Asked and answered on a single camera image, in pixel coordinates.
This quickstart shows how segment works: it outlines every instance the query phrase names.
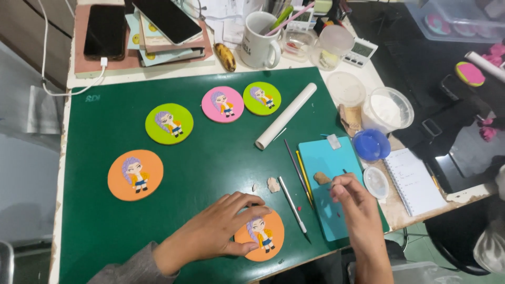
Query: chibi girl figure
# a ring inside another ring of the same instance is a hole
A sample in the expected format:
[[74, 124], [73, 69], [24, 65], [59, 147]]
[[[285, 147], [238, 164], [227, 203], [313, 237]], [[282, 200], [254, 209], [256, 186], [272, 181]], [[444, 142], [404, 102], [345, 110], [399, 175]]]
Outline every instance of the chibi girl figure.
[[255, 98], [258, 102], [262, 103], [269, 109], [275, 106], [274, 98], [268, 94], [265, 94], [265, 91], [263, 91], [259, 87], [252, 87], [249, 92], [251, 94], [251, 97]]
[[228, 98], [223, 94], [223, 92], [214, 92], [211, 96], [212, 104], [221, 113], [226, 114], [226, 117], [234, 116], [233, 104], [228, 102]]
[[123, 176], [126, 181], [136, 189], [135, 193], [139, 193], [140, 189], [143, 191], [147, 190], [147, 179], [149, 178], [149, 174], [141, 172], [141, 170], [142, 165], [140, 164], [140, 160], [136, 157], [130, 157], [123, 162]]
[[179, 137], [179, 134], [183, 134], [181, 122], [174, 120], [174, 116], [169, 112], [158, 112], [155, 121], [164, 131], [175, 135], [176, 138]]
[[272, 231], [265, 229], [265, 221], [261, 217], [255, 217], [249, 221], [246, 225], [247, 231], [251, 238], [260, 245], [261, 249], [265, 249], [266, 253], [274, 249], [274, 243], [272, 242]]

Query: banana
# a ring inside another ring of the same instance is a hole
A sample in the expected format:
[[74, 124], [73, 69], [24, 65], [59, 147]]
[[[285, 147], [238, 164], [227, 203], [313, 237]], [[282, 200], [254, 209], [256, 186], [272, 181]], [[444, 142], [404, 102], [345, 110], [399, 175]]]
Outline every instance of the banana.
[[221, 60], [221, 63], [223, 63], [224, 69], [230, 72], [235, 71], [237, 68], [237, 63], [235, 62], [233, 53], [231, 53], [231, 51], [222, 43], [216, 43], [214, 45], [214, 48], [218, 53], [218, 57]]

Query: white rolling pin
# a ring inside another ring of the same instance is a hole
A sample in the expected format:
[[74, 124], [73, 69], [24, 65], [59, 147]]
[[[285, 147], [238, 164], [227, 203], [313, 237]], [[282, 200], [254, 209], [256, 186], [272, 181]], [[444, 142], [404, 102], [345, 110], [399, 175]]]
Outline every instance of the white rolling pin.
[[478, 55], [477, 53], [470, 51], [465, 55], [465, 57], [470, 60], [473, 64], [477, 65], [478, 67], [486, 70], [489, 74], [493, 75], [494, 77], [500, 79], [502, 82], [505, 82], [505, 71], [501, 70], [500, 68], [494, 66], [491, 62], [485, 60], [482, 58], [482, 56]]
[[279, 115], [279, 117], [267, 128], [267, 130], [261, 134], [261, 136], [256, 140], [256, 146], [261, 150], [264, 150], [316, 90], [316, 84], [309, 83], [307, 87], [305, 87], [305, 89], [293, 100], [293, 102], [287, 106], [281, 115]]

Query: orange coaster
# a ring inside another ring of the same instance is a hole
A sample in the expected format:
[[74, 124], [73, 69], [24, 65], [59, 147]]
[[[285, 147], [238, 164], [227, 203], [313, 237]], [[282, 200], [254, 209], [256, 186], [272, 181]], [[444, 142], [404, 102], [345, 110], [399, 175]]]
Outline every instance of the orange coaster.
[[259, 249], [245, 255], [252, 261], [265, 261], [274, 257], [284, 243], [284, 224], [275, 210], [268, 215], [253, 218], [235, 233], [238, 243], [256, 242]]
[[148, 150], [133, 150], [117, 158], [109, 169], [107, 183], [115, 197], [135, 201], [153, 193], [163, 179], [163, 163]]

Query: digital timer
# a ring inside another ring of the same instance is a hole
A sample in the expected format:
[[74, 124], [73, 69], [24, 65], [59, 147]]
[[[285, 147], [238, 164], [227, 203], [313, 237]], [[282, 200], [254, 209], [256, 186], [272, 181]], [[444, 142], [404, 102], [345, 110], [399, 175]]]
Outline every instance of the digital timer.
[[[289, 15], [289, 18], [291, 18], [293, 15], [300, 12], [304, 8], [305, 8], [304, 6], [294, 7], [293, 12], [291, 12], [291, 14]], [[308, 31], [313, 16], [314, 16], [314, 8], [309, 8], [303, 14], [301, 14], [300, 16], [296, 17], [294, 20], [289, 22], [286, 25], [286, 31], [292, 31], [292, 30]]]
[[361, 68], [370, 60], [378, 46], [358, 37], [354, 38], [354, 42], [354, 47], [344, 56], [344, 61]]

